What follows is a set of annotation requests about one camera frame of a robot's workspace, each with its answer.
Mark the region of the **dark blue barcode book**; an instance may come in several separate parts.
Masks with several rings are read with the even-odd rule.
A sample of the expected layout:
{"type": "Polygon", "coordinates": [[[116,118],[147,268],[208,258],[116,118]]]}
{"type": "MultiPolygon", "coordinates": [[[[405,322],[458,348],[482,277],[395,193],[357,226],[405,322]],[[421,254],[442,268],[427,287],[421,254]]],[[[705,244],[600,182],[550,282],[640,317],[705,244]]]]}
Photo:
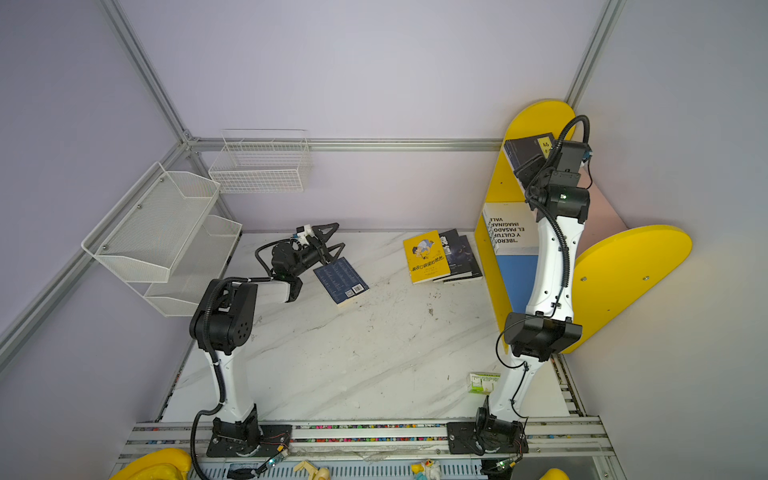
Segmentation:
{"type": "Polygon", "coordinates": [[[313,273],[337,306],[369,290],[368,284],[344,257],[315,268],[313,273]]]}

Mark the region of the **white book black lettering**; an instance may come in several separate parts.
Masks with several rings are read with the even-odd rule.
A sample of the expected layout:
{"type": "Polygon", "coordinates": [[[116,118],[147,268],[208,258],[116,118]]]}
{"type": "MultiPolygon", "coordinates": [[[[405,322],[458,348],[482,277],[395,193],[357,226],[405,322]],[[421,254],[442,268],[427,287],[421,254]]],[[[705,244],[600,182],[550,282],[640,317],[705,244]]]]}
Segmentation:
{"type": "Polygon", "coordinates": [[[496,255],[538,254],[537,224],[527,203],[485,203],[482,218],[496,255]]]}

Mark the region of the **yellow cartoon cover book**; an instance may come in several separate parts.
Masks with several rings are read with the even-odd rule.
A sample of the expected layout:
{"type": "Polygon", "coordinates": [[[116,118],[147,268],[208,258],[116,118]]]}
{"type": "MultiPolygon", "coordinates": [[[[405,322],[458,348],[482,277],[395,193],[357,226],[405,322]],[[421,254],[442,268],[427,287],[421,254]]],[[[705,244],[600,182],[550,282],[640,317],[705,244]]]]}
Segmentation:
{"type": "Polygon", "coordinates": [[[451,269],[437,230],[406,239],[403,249],[413,284],[432,282],[450,275],[451,269]]]}

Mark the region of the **black cover book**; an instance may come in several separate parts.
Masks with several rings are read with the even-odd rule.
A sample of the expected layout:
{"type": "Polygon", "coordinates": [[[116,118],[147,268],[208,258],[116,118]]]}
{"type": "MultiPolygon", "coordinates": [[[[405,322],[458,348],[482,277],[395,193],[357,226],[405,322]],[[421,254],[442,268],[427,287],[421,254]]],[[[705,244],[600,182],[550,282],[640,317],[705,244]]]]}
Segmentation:
{"type": "Polygon", "coordinates": [[[452,229],[440,232],[439,238],[450,267],[450,274],[438,279],[438,282],[463,281],[482,276],[466,235],[460,235],[456,229],[452,229]]]}

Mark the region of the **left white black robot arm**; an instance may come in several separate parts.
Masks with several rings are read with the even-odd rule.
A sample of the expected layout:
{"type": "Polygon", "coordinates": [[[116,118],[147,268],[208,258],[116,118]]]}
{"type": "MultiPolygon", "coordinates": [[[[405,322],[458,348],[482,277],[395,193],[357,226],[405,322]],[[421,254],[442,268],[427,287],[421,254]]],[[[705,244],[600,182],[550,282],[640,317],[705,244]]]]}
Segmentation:
{"type": "Polygon", "coordinates": [[[297,300],[304,272],[340,258],[345,245],[328,244],[338,229],[337,222],[300,226],[292,236],[255,250],[264,276],[229,276],[209,282],[189,333],[208,356],[214,374],[217,406],[199,415],[214,418],[215,435],[237,443],[259,441],[257,406],[248,391],[246,366],[236,350],[251,336],[257,307],[297,300]]]}

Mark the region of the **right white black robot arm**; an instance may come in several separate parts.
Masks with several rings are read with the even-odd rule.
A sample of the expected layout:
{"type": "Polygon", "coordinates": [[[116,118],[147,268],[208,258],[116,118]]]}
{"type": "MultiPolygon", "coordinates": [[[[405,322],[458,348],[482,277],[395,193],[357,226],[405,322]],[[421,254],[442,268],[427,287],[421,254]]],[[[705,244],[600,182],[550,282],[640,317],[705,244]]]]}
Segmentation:
{"type": "Polygon", "coordinates": [[[506,141],[504,154],[522,188],[526,213],[535,218],[538,258],[525,310],[507,314],[497,338],[508,351],[497,353],[503,372],[484,412],[522,423],[522,404],[536,373],[582,335],[574,321],[572,283],[590,207],[590,191],[579,186],[580,169],[592,149],[586,140],[559,139],[544,153],[538,140],[528,137],[506,141]]]}

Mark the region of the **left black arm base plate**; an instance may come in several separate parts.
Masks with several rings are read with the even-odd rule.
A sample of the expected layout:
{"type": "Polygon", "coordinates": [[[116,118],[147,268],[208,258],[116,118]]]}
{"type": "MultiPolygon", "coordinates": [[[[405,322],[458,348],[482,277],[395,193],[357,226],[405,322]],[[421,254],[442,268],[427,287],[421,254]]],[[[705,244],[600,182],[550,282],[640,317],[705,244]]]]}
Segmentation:
{"type": "Polygon", "coordinates": [[[279,447],[288,448],[293,427],[289,424],[259,424],[246,428],[232,423],[215,423],[206,456],[209,458],[268,458],[279,447]]]}

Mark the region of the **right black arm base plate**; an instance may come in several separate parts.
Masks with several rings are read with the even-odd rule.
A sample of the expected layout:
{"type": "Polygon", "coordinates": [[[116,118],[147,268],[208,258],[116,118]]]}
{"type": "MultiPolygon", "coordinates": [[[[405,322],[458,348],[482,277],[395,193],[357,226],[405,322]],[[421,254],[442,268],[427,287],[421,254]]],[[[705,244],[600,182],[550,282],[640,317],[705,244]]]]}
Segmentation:
{"type": "Polygon", "coordinates": [[[472,422],[449,422],[447,424],[449,452],[454,455],[513,454],[529,452],[524,424],[519,421],[501,423],[485,428],[472,422]]]}

